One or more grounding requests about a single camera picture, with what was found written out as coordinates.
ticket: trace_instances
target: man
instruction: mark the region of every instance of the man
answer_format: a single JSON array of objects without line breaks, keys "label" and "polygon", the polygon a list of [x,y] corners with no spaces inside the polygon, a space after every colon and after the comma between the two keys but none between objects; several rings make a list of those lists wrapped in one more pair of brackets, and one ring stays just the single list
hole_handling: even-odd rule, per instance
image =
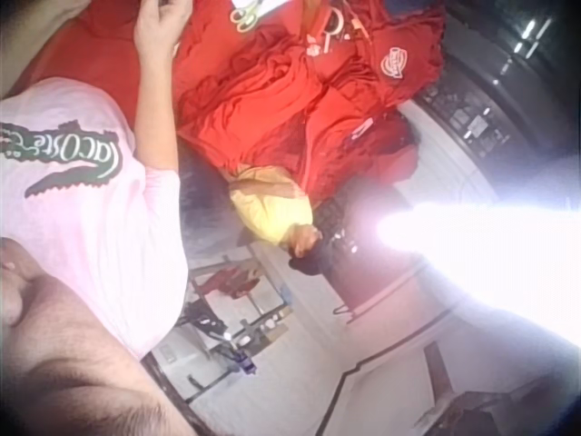
[{"label": "man", "polygon": [[[89,3],[36,0],[3,24],[3,96]],[[76,81],[0,103],[2,398],[32,434],[193,434],[138,362],[172,328],[187,281],[171,85],[191,12],[191,0],[142,1],[135,136],[108,95]]]}]

